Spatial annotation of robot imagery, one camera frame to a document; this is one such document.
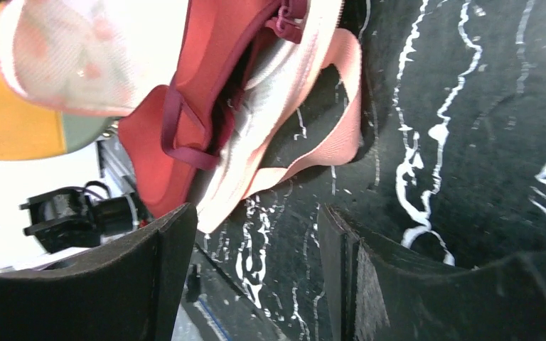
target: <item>pink fabric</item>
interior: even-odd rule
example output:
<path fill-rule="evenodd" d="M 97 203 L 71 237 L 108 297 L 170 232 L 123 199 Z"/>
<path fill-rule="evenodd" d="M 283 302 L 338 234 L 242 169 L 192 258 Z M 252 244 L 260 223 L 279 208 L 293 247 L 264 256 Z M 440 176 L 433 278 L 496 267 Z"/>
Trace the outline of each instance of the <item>pink fabric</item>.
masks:
<path fill-rule="evenodd" d="M 244 199 L 289 179 L 305 168 L 315 165 L 343 165 L 355 157 L 360 136 L 361 48 L 359 41 L 351 32 L 342 28 L 337 28 L 334 32 L 322 69 L 330 64 L 335 65 L 338 69 L 349 100 L 342 117 L 330 134 L 317 147 L 297 158 L 288 168 L 260 168 L 244 194 Z M 291 107 L 297 108 L 306 99 L 307 95 L 308 93 L 303 91 L 292 103 Z M 259 155 L 264 154 L 272 137 L 270 136 L 261 145 Z"/>

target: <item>orange stripe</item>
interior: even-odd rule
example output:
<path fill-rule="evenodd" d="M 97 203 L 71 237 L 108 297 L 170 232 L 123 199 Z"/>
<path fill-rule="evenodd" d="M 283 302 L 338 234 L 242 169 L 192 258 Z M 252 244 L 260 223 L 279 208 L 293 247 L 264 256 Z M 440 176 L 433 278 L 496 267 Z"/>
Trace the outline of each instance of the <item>orange stripe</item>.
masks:
<path fill-rule="evenodd" d="M 59 112 L 22 100 L 0 75 L 0 160 L 47 158 L 65 152 Z"/>

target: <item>pink strap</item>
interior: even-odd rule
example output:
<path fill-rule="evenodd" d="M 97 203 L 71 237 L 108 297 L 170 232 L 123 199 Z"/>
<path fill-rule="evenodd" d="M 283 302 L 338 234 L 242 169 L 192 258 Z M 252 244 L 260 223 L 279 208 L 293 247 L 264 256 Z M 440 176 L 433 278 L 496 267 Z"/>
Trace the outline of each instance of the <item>pink strap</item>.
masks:
<path fill-rule="evenodd" d="M 260 168 L 244 194 L 244 199 L 261 190 L 283 182 L 305 168 L 343 165 L 355 157 L 359 147 L 361 114 L 361 46 L 357 38 L 343 28 L 337 28 L 322 68 L 334 64 L 343 81 L 348 106 L 330 134 L 313 150 L 298 157 L 288 168 Z M 304 101 L 297 98 L 293 111 Z"/>

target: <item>white mesh fabric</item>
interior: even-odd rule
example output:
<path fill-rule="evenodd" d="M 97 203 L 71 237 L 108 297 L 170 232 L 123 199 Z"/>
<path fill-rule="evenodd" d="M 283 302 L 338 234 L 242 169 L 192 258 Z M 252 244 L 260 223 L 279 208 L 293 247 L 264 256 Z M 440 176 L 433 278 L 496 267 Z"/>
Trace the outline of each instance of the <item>white mesh fabric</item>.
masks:
<path fill-rule="evenodd" d="M 26 99 L 78 114 L 128 114 L 168 84 L 187 0 L 12 0 L 0 67 Z"/>

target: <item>zipper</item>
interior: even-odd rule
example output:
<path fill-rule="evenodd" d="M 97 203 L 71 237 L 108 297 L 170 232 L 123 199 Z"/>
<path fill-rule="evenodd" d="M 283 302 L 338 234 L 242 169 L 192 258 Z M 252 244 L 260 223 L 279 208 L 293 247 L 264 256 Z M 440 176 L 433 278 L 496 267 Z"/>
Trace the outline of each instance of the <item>zipper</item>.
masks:
<path fill-rule="evenodd" d="M 302 39 L 302 25 L 296 19 L 306 15 L 307 0 L 282 0 L 277 16 L 270 18 L 264 25 L 285 40 L 298 44 Z"/>

